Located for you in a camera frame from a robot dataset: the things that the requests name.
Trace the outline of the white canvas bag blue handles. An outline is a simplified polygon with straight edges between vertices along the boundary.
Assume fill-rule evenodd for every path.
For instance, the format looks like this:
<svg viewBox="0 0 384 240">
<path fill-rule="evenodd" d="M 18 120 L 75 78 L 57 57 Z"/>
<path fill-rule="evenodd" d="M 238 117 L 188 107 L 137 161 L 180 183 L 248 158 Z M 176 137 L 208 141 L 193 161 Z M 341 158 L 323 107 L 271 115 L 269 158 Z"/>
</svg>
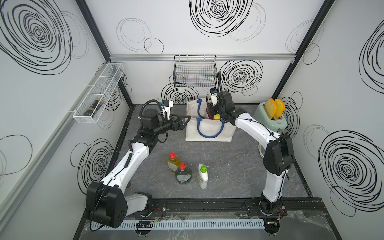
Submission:
<svg viewBox="0 0 384 240">
<path fill-rule="evenodd" d="M 186 127 L 187 142 L 231 142 L 236 127 L 220 120 L 210 120 L 203 99 L 187 102 L 187 115 L 191 120 Z"/>
</svg>

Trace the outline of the dark green soap bottle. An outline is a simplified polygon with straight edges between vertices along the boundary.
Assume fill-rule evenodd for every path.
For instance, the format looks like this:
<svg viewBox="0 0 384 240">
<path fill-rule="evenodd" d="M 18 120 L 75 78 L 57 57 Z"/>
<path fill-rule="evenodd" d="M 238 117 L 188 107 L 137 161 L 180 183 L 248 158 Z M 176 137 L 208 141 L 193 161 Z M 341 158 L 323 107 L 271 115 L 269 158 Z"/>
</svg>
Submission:
<svg viewBox="0 0 384 240">
<path fill-rule="evenodd" d="M 179 184 L 187 184 L 193 176 L 192 170 L 184 163 L 181 163 L 175 172 L 176 180 Z"/>
</svg>

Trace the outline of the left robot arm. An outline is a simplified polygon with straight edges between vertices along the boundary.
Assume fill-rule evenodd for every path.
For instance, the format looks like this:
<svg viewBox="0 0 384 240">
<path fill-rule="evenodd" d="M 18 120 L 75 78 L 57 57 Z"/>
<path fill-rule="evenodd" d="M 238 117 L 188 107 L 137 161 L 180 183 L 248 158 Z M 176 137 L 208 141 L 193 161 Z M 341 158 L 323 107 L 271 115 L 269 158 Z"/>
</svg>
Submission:
<svg viewBox="0 0 384 240">
<path fill-rule="evenodd" d="M 101 181 L 92 182 L 87 188 L 84 216 L 91 223 L 117 228 L 131 214 L 151 212 L 150 194 L 124 193 L 138 167 L 159 142 L 159 135 L 183 130 L 191 120 L 191 116 L 172 115 L 173 105 L 169 100 L 149 100 L 142 106 L 141 125 L 129 143 L 129 151 Z"/>
</svg>

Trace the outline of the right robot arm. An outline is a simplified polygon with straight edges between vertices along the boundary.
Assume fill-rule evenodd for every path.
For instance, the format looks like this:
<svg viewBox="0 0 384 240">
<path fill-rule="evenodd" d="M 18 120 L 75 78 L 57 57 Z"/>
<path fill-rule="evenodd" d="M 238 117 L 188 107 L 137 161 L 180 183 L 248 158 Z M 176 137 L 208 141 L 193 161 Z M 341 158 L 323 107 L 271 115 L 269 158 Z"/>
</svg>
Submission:
<svg viewBox="0 0 384 240">
<path fill-rule="evenodd" d="M 230 123 L 245 131 L 265 150 L 263 164 L 267 170 L 264 190 L 261 194 L 261 212 L 270 216 L 282 203 L 282 189 L 288 172 L 295 161 L 293 142 L 289 135 L 279 134 L 255 120 L 243 108 L 236 107 L 231 93 L 222 87 L 222 73 L 218 73 L 217 102 L 210 103 L 212 114 L 219 114 L 220 121 Z"/>
</svg>

